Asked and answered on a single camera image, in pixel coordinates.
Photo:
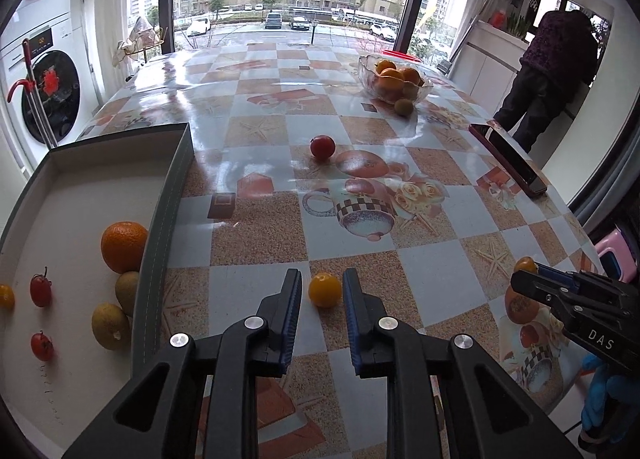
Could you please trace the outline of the blue gloved hand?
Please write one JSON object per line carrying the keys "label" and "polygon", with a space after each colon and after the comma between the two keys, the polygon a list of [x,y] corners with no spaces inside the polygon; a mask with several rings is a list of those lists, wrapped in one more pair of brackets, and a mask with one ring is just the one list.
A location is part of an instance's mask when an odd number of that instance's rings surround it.
{"label": "blue gloved hand", "polygon": [[582,370],[593,372],[582,409],[582,429],[608,429],[612,443],[621,441],[639,418],[638,375],[617,375],[611,366],[592,354],[582,361]]}

